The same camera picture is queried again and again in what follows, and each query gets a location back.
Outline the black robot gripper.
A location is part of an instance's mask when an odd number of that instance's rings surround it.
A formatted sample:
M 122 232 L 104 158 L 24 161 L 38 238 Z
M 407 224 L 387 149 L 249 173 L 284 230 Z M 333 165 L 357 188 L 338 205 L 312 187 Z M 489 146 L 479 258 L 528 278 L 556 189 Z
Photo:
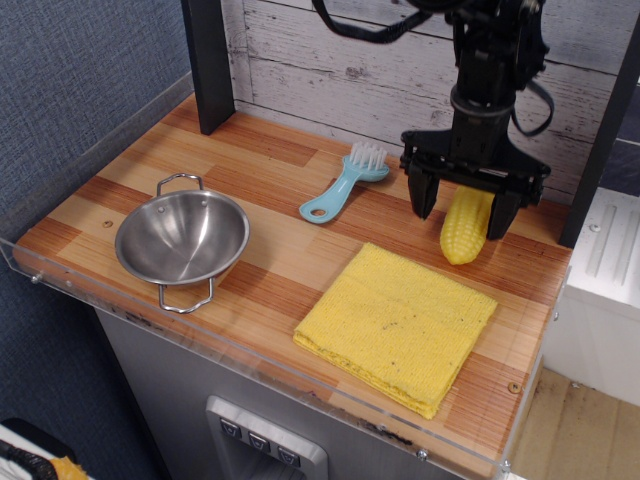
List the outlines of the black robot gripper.
M 401 167 L 408 177 L 413 212 L 431 214 L 444 179 L 495 193 L 486 238 L 502 239 L 521 205 L 538 204 L 551 169 L 510 141 L 514 105 L 455 102 L 448 130 L 409 130 L 401 135 Z

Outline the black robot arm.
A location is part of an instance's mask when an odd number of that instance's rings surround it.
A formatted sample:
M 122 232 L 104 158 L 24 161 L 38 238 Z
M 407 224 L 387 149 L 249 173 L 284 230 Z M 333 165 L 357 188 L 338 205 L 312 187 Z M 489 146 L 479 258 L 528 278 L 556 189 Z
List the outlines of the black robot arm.
M 535 82 L 549 49 L 541 35 L 540 1 L 419 3 L 444 13 L 453 28 L 457 80 L 450 93 L 452 126 L 406 131 L 400 165 L 408 177 L 413 212 L 427 218 L 439 183 L 447 180 L 493 194 L 486 237 L 502 238 L 518 211 L 538 204 L 551 169 L 510 140 L 517 125 L 518 92 L 530 89 L 547 104 Z

